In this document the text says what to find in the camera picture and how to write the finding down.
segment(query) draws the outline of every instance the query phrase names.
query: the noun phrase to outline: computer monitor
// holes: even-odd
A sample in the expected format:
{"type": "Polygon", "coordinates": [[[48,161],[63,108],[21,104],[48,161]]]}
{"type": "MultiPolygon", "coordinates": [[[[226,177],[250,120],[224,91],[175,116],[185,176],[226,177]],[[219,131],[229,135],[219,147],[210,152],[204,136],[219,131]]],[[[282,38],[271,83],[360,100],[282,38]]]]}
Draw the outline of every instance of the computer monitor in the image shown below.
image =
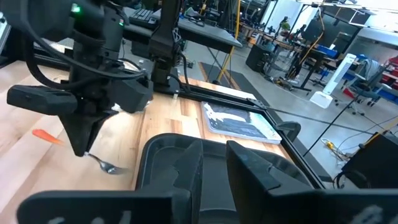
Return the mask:
{"type": "MultiPolygon", "coordinates": [[[[323,23],[323,26],[325,27],[325,30],[317,44],[325,47],[330,47],[334,43],[337,35],[340,33],[340,29],[329,23],[323,23]]],[[[321,35],[322,30],[323,27],[321,21],[313,19],[309,23],[307,29],[302,34],[302,37],[307,41],[315,42],[321,35]]]]}

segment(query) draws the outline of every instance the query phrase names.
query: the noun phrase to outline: black cable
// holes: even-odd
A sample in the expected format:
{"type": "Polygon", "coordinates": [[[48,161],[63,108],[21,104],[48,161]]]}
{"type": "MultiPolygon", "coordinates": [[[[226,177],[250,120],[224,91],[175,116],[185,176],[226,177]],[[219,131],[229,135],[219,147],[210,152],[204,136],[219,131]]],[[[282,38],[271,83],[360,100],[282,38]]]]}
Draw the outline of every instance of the black cable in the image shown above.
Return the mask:
{"type": "Polygon", "coordinates": [[[124,58],[124,39],[122,39],[122,50],[123,50],[123,56],[122,58],[124,58]]]}
{"type": "Polygon", "coordinates": [[[232,67],[232,55],[229,57],[229,87],[231,88],[231,80],[232,80],[232,72],[231,72],[231,67],[232,67]]]}
{"type": "Polygon", "coordinates": [[[28,37],[23,37],[22,45],[24,48],[24,57],[26,61],[26,65],[32,74],[32,76],[39,81],[41,84],[48,86],[50,88],[56,88],[59,90],[72,90],[76,88],[81,88],[89,83],[93,83],[96,81],[101,80],[102,78],[87,78],[85,80],[81,80],[74,83],[57,83],[49,80],[41,71],[40,68],[37,66],[34,57],[34,43],[28,37]]]}
{"type": "Polygon", "coordinates": [[[184,84],[181,82],[181,80],[180,80],[176,75],[169,74],[169,77],[175,79],[175,80],[178,82],[178,84],[180,85],[180,88],[184,89],[184,91],[185,91],[186,93],[189,93],[189,92],[190,92],[190,91],[187,89],[187,86],[184,85],[184,84]]]}
{"type": "MultiPolygon", "coordinates": [[[[372,79],[369,80],[368,83],[372,83],[373,80],[375,80],[375,79],[377,78],[378,75],[379,75],[379,74],[373,75],[372,79]]],[[[357,93],[357,95],[354,97],[354,99],[351,100],[351,102],[348,103],[347,106],[345,106],[345,107],[340,111],[340,113],[333,119],[333,121],[331,121],[331,123],[326,127],[326,129],[321,133],[321,135],[319,135],[319,137],[317,138],[317,140],[315,140],[315,142],[312,144],[312,146],[303,154],[303,157],[305,157],[305,156],[311,151],[311,149],[317,144],[317,142],[322,138],[322,136],[323,136],[323,135],[329,130],[329,128],[335,123],[335,121],[340,117],[340,115],[342,115],[343,112],[344,112],[345,110],[347,110],[347,108],[349,108],[349,107],[351,106],[351,104],[353,104],[353,103],[359,98],[359,96],[361,96],[361,94],[365,91],[365,89],[367,89],[367,88],[369,88],[369,87],[368,87],[368,86],[364,86],[364,87],[362,88],[361,92],[360,92],[360,93],[357,93]]]]}
{"type": "Polygon", "coordinates": [[[368,129],[365,130],[365,131],[362,131],[362,132],[360,132],[360,133],[358,133],[358,134],[354,134],[354,135],[352,135],[352,136],[350,136],[350,137],[344,139],[344,140],[340,143],[340,145],[337,147],[337,149],[340,150],[340,151],[343,151],[343,150],[347,150],[347,149],[352,149],[352,148],[354,148],[354,147],[358,147],[358,145],[357,145],[357,146],[349,147],[349,148],[346,148],[346,149],[340,149],[340,147],[343,145],[343,143],[344,143],[345,141],[349,140],[350,138],[353,138],[353,137],[355,137],[355,136],[359,136],[360,134],[364,134],[364,133],[366,133],[367,131],[369,131],[370,129],[372,129],[372,128],[376,127],[376,126],[380,126],[380,124],[383,124],[383,123],[388,122],[388,121],[390,121],[390,120],[392,120],[392,119],[395,119],[395,118],[398,118],[398,116],[395,116],[395,117],[393,117],[393,118],[390,118],[390,119],[388,119],[388,120],[385,120],[385,121],[383,121],[383,122],[381,122],[381,123],[377,123],[377,124],[375,124],[374,126],[371,126],[370,128],[368,128],[368,129]]]}
{"type": "Polygon", "coordinates": [[[191,23],[195,24],[196,26],[200,26],[200,27],[204,27],[205,26],[205,23],[203,21],[200,21],[200,20],[192,18],[192,17],[189,17],[188,21],[190,21],[191,23]]]}
{"type": "Polygon", "coordinates": [[[57,57],[59,59],[62,59],[66,62],[68,62],[69,64],[71,64],[72,66],[75,67],[80,67],[82,69],[85,69],[89,72],[93,72],[96,73],[104,78],[112,78],[112,79],[132,79],[132,78],[138,78],[141,76],[145,76],[146,72],[145,71],[140,71],[136,74],[124,74],[124,75],[115,75],[114,73],[110,73],[110,72],[105,72],[105,71],[101,71],[98,70],[96,68],[91,68],[87,65],[85,65],[84,63],[78,62],[70,57],[67,57],[66,55],[64,55],[63,53],[54,50],[51,46],[49,46],[48,43],[46,43],[45,41],[42,40],[41,37],[39,37],[39,35],[36,34],[35,30],[33,30],[33,28],[30,26],[29,23],[29,0],[22,0],[21,2],[21,22],[25,25],[26,31],[31,35],[31,37],[34,39],[34,42],[36,42],[37,44],[39,44],[44,50],[46,50],[50,55],[52,55],[53,57],[57,57]]]}
{"type": "Polygon", "coordinates": [[[228,18],[228,21],[229,21],[229,23],[228,23],[228,29],[231,31],[231,33],[233,34],[233,20],[232,20],[232,5],[231,4],[229,4],[229,18],[228,18]]]}
{"type": "Polygon", "coordinates": [[[370,122],[372,122],[373,124],[375,124],[376,126],[379,126],[381,129],[385,130],[382,126],[380,126],[380,124],[377,124],[376,122],[374,122],[372,119],[368,118],[367,116],[364,115],[364,117],[366,119],[368,119],[370,122]]]}
{"type": "Polygon", "coordinates": [[[133,66],[135,66],[138,70],[141,70],[141,67],[138,66],[138,64],[137,64],[136,62],[133,62],[133,61],[130,60],[130,59],[127,59],[127,58],[119,58],[119,60],[120,60],[120,61],[123,61],[123,62],[128,62],[128,63],[132,64],[133,66]]]}
{"type": "Polygon", "coordinates": [[[360,173],[359,171],[356,170],[346,170],[346,171],[341,171],[337,176],[333,179],[333,188],[335,189],[335,183],[337,186],[337,189],[342,189],[344,185],[340,185],[340,179],[345,175],[347,177],[347,174],[352,175],[354,174],[356,177],[359,177],[360,179],[363,180],[363,182],[366,184],[367,189],[371,189],[371,183],[368,181],[368,179],[360,173]]]}
{"type": "Polygon", "coordinates": [[[180,50],[180,55],[182,57],[182,60],[184,61],[184,77],[185,77],[185,85],[187,86],[186,91],[187,93],[191,93],[191,88],[189,87],[189,81],[188,81],[188,73],[187,73],[187,58],[185,55],[182,53],[180,50]]]}

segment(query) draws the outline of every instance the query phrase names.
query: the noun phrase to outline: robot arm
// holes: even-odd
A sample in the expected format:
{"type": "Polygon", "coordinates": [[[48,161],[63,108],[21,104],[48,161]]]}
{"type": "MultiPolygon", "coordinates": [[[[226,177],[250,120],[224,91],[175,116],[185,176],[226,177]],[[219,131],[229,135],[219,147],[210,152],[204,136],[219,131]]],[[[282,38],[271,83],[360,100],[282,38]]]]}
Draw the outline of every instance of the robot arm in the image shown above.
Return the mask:
{"type": "Polygon", "coordinates": [[[4,0],[0,7],[13,28],[24,34],[24,55],[31,74],[45,86],[12,86],[7,103],[59,116],[77,156],[89,151],[103,122],[117,112],[143,110],[153,83],[143,72],[124,71],[118,61],[125,0],[4,0]],[[57,52],[42,38],[75,40],[73,58],[57,52]],[[39,70],[33,42],[71,65],[69,79],[55,83],[39,70]]]}

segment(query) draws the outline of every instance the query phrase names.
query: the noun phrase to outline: orange object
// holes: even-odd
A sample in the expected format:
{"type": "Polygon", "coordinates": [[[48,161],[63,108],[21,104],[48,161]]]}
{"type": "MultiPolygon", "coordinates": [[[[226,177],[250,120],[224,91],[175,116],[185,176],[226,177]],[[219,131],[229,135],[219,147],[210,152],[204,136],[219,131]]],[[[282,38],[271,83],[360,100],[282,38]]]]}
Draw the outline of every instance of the orange object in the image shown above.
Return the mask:
{"type": "Polygon", "coordinates": [[[45,141],[51,142],[52,144],[58,144],[61,146],[64,145],[63,141],[57,139],[56,137],[52,136],[48,132],[44,131],[43,129],[34,129],[32,131],[32,134],[38,138],[45,140],[45,141]]]}

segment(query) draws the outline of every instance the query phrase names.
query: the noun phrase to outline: office chair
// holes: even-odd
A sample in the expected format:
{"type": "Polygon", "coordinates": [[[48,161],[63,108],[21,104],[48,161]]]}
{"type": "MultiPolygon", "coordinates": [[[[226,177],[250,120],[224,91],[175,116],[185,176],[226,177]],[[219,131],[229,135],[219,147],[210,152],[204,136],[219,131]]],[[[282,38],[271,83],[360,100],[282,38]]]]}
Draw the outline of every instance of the office chair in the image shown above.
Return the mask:
{"type": "MultiPolygon", "coordinates": [[[[383,88],[391,89],[391,87],[389,87],[386,84],[382,84],[379,88],[376,88],[376,85],[382,79],[383,76],[382,73],[385,69],[383,66],[380,66],[378,62],[371,59],[367,59],[364,60],[361,63],[361,65],[362,69],[358,73],[355,73],[355,78],[351,80],[345,86],[345,88],[347,88],[355,95],[359,95],[358,99],[354,103],[352,103],[349,107],[353,109],[353,115],[359,113],[360,115],[364,116],[365,115],[364,111],[358,108],[357,103],[360,104],[366,100],[369,100],[367,105],[373,106],[380,99],[378,93],[383,88]]],[[[338,106],[339,104],[348,105],[350,102],[351,100],[349,101],[340,101],[337,99],[335,100],[336,106],[338,106]]]]}

